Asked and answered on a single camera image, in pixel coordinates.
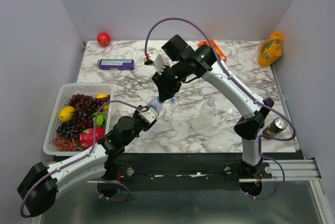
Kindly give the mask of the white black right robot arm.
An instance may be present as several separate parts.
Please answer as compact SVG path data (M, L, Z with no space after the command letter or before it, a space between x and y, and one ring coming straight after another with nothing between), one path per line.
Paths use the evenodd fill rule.
M216 88L241 114L234 130L242 139L243 155L241 173L248 178L260 171L260 145L258 136L265 119L274 105L271 98L263 99L253 93L216 57L214 50L203 44L194 50L179 35L172 37L162 50L174 62L167 66L157 54L153 59L156 73L152 80L159 91L159 101L164 102L179 92L186 79L195 75Z

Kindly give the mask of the clear bottle blue label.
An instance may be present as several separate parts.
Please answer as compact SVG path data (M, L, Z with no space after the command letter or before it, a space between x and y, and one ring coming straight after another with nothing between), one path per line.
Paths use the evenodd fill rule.
M163 105L164 103L160 102L159 97L155 97L148 102L147 108L152 108L159 114L163 108Z

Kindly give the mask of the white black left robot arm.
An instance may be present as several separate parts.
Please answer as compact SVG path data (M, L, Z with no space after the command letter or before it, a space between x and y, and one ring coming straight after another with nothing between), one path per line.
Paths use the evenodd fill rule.
M30 218L46 212L57 197L80 183L113 178L116 167L108 160L120 156L125 147L139 137L140 132L149 130L156 123L158 115L150 108L137 111L131 117L123 116L112 131L89 149L61 162L33 165L17 188L22 198L21 216Z

